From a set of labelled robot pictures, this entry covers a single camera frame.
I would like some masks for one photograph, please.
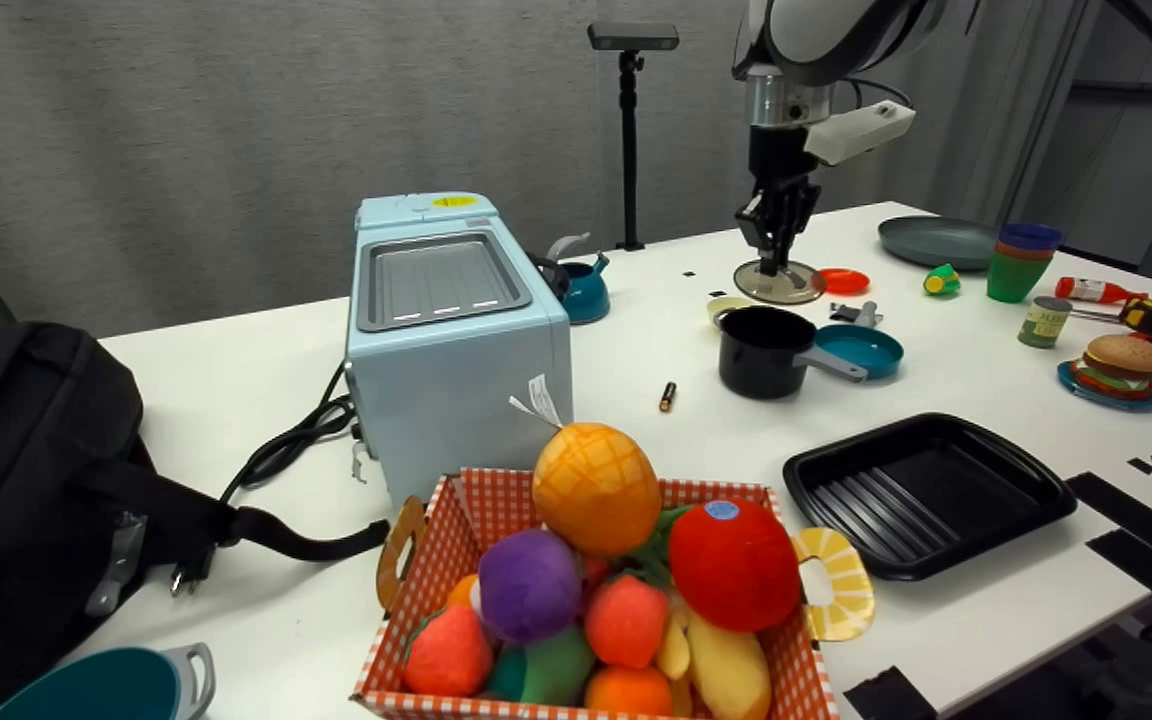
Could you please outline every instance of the burger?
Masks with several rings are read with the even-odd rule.
[[[1097,336],[1090,351],[1068,367],[1072,381],[1113,398],[1152,398],[1152,341]]]

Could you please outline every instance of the red toy fruit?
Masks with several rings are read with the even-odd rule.
[[[654,667],[667,622],[667,594],[638,577],[617,577],[593,593],[585,634],[597,660]]]
[[[429,697],[472,697],[494,671],[494,643],[470,604],[444,609],[407,643],[400,675],[405,688]]]
[[[709,501],[667,534],[680,594],[728,633],[766,633],[801,612],[806,584],[790,533],[766,503]]]

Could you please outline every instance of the toy food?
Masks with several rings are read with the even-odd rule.
[[[818,639],[851,639],[867,629],[877,600],[862,550],[833,528],[806,528],[792,534],[801,559],[821,559],[828,577],[828,604],[808,604]]]
[[[597,667],[579,629],[524,646],[524,703],[579,703],[585,680]]]
[[[935,265],[927,276],[924,276],[924,291],[927,295],[955,295],[961,291],[961,272],[951,265]]]
[[[505,534],[482,559],[482,617],[505,643],[535,643],[579,612],[579,565],[573,548],[540,528]]]
[[[647,545],[640,545],[638,550],[622,557],[622,567],[629,567],[632,577],[656,584],[656,586],[674,586],[667,577],[667,534],[674,524],[689,513],[692,503],[674,503],[656,516],[656,528],[647,534]]]
[[[593,656],[617,667],[654,667],[665,622],[667,594],[629,571],[600,584],[585,612]]]
[[[692,682],[717,720],[766,720],[772,667],[757,633],[728,633],[689,612]]]
[[[449,609],[451,609],[451,604],[482,609],[482,577],[476,577],[476,571],[470,571],[470,577],[462,577],[462,580],[451,584]]]
[[[585,688],[585,706],[667,714],[674,682],[656,667],[597,667]]]
[[[667,680],[689,680],[692,643],[689,643],[689,609],[683,604],[667,609],[667,622],[665,622],[665,639],[661,639],[661,651],[656,651],[656,667]]]
[[[565,423],[533,472],[535,516],[587,557],[640,548],[661,516],[646,446],[608,423]]]
[[[806,584],[782,519],[761,503],[709,501],[667,534],[678,593],[728,633],[761,633],[801,612]]]
[[[1140,336],[1097,336],[1072,364],[1072,381],[1113,398],[1152,398],[1152,342]]]
[[[551,639],[502,646],[489,697],[516,703],[579,703],[593,665],[597,660],[573,622]]]
[[[674,714],[697,714],[692,680],[667,680]]]
[[[472,697],[494,671],[494,643],[482,617],[470,604],[444,609],[429,619],[400,665],[413,692],[429,697]]]

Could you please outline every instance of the orange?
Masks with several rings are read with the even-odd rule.
[[[533,503],[578,550],[625,557],[656,528],[661,478],[632,436],[608,423],[567,423],[535,460]]]
[[[585,688],[585,706],[667,714],[674,682],[656,667],[600,667]]]
[[[462,577],[462,580],[451,584],[444,609],[451,609],[451,604],[470,604],[470,609],[476,609],[476,594],[482,594],[482,571],[470,571],[470,577]]]

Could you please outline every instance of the red lid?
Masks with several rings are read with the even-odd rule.
[[[851,268],[818,268],[818,282],[828,295],[865,295],[867,291],[867,276],[851,272]]]

